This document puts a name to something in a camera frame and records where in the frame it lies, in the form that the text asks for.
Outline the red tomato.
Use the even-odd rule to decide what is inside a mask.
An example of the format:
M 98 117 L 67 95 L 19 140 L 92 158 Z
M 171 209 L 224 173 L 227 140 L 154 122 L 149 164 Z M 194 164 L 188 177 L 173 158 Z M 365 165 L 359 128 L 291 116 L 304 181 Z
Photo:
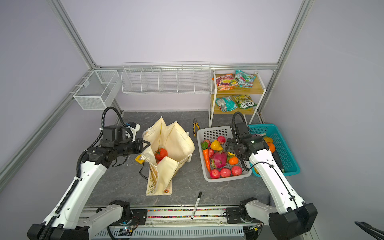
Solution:
M 155 159 L 157 162 L 161 162 L 167 156 L 168 156 L 168 151 L 164 148 L 160 148 L 155 152 Z

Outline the cream floral tote bag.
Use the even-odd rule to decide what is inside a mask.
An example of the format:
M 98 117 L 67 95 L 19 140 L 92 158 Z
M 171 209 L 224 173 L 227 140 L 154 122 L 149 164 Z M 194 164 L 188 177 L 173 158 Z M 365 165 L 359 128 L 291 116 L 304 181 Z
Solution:
M 143 139 L 151 146 L 142 152 L 142 159 L 150 166 L 147 196 L 172 194 L 172 180 L 185 163 L 189 163 L 195 151 L 195 144 L 177 121 L 167 125 L 159 118 L 143 133 Z M 168 156 L 161 162 L 155 159 L 155 152 L 164 148 Z

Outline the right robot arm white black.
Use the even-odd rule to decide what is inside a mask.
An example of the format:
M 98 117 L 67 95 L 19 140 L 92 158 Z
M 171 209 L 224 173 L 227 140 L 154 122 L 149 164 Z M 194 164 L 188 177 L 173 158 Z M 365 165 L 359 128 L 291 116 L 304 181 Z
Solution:
M 309 232 L 318 211 L 314 204 L 306 203 L 294 190 L 279 168 L 271 150 L 260 136 L 250 134 L 245 117 L 235 112 L 231 126 L 235 141 L 234 151 L 242 166 L 256 168 L 267 186 L 274 206 L 261 203 L 256 198 L 241 201 L 239 211 L 244 221 L 258 220 L 270 227 L 278 240 L 291 240 Z

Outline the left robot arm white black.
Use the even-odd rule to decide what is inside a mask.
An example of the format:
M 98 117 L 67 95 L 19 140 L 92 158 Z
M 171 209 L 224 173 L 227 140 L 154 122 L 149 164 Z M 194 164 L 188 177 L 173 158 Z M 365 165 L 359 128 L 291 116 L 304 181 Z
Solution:
M 124 122 L 116 108 L 105 108 L 100 134 L 79 156 L 74 180 L 43 222 L 30 227 L 30 240 L 90 240 L 113 223 L 125 225 L 132 220 L 131 205 L 126 201 L 112 201 L 83 221 L 80 215 L 95 186 L 118 157 L 141 154 L 150 146 L 150 142 L 135 137 L 133 126 Z

